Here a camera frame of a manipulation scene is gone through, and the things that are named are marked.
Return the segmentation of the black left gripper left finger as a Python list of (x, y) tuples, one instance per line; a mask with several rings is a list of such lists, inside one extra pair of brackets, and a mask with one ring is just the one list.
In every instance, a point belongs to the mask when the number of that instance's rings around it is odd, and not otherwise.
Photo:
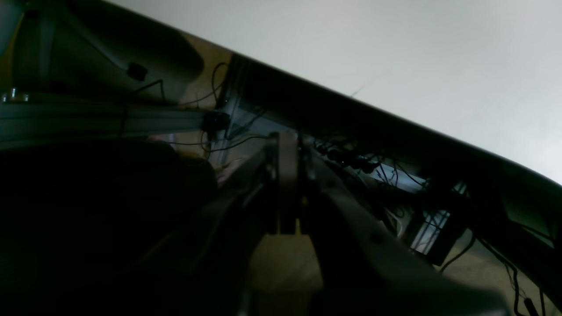
[(118, 282), (118, 316), (235, 316), (251, 257), (267, 234), (295, 234), (301, 136), (273, 133), (216, 197), (159, 240)]

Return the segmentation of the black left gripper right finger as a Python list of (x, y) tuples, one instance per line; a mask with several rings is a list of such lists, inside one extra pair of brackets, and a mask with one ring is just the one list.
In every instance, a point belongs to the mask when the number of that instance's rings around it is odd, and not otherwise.
[(312, 316), (508, 316), (501, 294), (463, 285), (413, 255), (301, 141), (301, 232), (323, 286)]

